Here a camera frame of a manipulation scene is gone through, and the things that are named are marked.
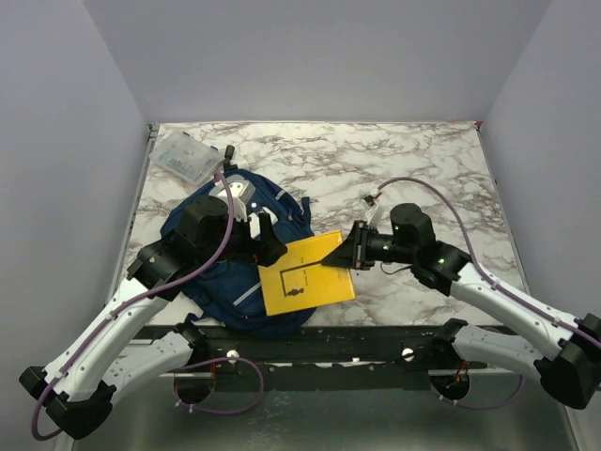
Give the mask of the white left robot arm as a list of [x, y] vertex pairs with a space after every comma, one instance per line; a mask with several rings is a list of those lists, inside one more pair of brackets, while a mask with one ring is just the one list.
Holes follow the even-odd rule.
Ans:
[[208, 339], [186, 319], [164, 337], [124, 355], [131, 340], [202, 272], [220, 260], [255, 268], [285, 254], [277, 209], [239, 194], [199, 195], [173, 210], [158, 241], [143, 247], [113, 298], [62, 354], [29, 366], [22, 387], [59, 431], [75, 440], [97, 430], [115, 404], [167, 370], [201, 369]]

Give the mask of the navy blue student backpack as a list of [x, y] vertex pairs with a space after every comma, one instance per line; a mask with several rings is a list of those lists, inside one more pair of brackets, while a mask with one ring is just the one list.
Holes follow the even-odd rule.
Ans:
[[269, 317], [260, 265], [220, 255], [234, 221], [249, 223], [251, 236], [260, 236], [260, 212], [270, 216], [285, 245], [312, 237], [309, 200], [297, 202], [271, 180], [248, 170], [230, 170], [224, 176], [229, 186], [241, 183], [241, 191], [226, 192], [213, 181], [199, 188], [170, 212], [160, 240], [139, 252], [128, 275], [149, 289], [160, 288], [167, 301], [184, 293], [205, 316], [235, 331], [268, 339], [291, 334], [313, 315], [313, 309]]

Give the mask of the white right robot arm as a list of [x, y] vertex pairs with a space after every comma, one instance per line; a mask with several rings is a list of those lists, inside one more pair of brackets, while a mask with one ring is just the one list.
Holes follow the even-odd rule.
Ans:
[[355, 222], [323, 265], [367, 271], [378, 262], [407, 264], [425, 287], [476, 307], [511, 331], [494, 333], [450, 320], [444, 326], [447, 336], [431, 348], [438, 365], [451, 368], [468, 361], [497, 366], [538, 382], [569, 408], [588, 406], [600, 386], [598, 316], [579, 319], [504, 283], [474, 257], [438, 240], [430, 217], [415, 204], [395, 206], [390, 219], [390, 234]]

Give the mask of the yellow notebook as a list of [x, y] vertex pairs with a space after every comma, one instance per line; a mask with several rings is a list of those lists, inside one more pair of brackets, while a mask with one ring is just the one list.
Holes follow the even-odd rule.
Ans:
[[275, 264], [258, 268], [269, 317], [355, 298], [350, 271], [322, 264], [322, 259], [342, 241], [339, 230], [293, 241]]

